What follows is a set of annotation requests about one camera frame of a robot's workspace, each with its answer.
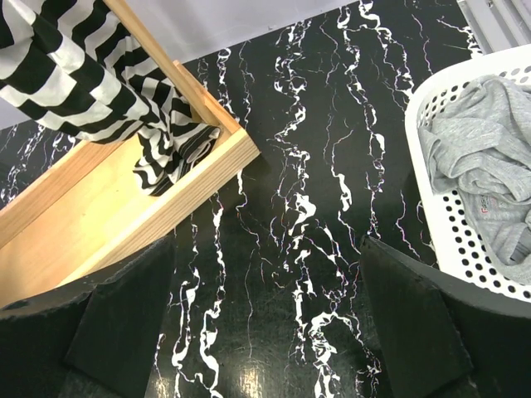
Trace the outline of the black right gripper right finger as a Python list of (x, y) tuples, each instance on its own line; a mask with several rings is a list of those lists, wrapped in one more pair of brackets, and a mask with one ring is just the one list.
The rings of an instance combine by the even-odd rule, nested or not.
[(396, 397), (528, 397), (530, 305), (366, 237), (360, 268)]

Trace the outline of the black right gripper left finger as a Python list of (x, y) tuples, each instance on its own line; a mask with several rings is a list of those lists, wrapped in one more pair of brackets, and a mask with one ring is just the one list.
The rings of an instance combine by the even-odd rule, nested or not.
[(176, 265), (165, 236), (1, 308), (3, 397), (142, 397)]

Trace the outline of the grey tank top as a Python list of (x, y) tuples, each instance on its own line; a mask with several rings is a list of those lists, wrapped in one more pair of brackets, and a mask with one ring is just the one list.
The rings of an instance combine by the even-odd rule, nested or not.
[(496, 75), (472, 80), (420, 127), (432, 190), (455, 190), (492, 264), (530, 282), (530, 87)]

